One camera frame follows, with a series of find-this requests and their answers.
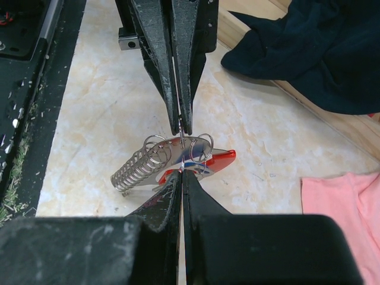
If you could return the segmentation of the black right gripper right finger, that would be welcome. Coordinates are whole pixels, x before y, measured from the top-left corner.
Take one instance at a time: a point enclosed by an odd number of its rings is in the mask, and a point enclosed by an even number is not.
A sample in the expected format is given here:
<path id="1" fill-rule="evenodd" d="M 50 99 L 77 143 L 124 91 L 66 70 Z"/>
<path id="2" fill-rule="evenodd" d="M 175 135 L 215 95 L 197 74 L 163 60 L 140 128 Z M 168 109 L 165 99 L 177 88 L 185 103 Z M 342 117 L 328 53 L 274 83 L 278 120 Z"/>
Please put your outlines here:
<path id="1" fill-rule="evenodd" d="M 343 231 L 319 214 L 232 214 L 182 175 L 188 284 L 363 284 Z"/>

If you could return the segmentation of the blue key tag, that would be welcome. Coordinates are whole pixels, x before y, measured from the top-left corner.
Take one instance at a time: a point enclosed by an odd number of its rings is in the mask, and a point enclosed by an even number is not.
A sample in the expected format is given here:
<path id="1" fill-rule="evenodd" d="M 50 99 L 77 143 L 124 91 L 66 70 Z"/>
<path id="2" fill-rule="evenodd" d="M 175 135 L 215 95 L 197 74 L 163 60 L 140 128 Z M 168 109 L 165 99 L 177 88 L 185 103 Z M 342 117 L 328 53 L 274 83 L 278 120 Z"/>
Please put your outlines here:
<path id="1" fill-rule="evenodd" d="M 211 158 L 212 148 L 207 146 L 189 147 L 188 153 L 180 163 L 180 169 L 191 169 L 197 175 L 209 175 L 211 169 L 207 166 L 207 161 Z"/>

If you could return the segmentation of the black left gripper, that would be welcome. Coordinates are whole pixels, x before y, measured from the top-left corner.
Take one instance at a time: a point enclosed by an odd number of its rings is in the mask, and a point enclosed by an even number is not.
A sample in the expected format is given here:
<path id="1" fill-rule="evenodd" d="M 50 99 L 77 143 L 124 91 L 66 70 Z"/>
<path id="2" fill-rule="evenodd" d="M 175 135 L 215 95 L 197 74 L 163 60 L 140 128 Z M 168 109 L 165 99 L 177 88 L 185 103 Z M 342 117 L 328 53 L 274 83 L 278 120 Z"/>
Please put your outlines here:
<path id="1" fill-rule="evenodd" d="M 192 133 L 191 62 L 216 49 L 218 1 L 116 1 L 120 37 L 136 37 L 144 66 L 166 105 L 170 129 Z M 175 73 L 172 57 L 175 60 Z"/>

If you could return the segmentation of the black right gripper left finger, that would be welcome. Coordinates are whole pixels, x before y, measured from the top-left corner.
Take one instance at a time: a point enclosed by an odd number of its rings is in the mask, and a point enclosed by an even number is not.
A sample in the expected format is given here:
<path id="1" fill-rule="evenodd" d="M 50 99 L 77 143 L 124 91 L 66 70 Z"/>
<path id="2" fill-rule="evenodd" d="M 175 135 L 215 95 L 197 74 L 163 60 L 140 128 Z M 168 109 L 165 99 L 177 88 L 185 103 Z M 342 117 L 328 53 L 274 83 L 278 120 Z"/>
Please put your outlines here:
<path id="1" fill-rule="evenodd" d="M 1 229 L 2 284 L 177 284 L 182 175 L 126 217 L 18 218 Z"/>

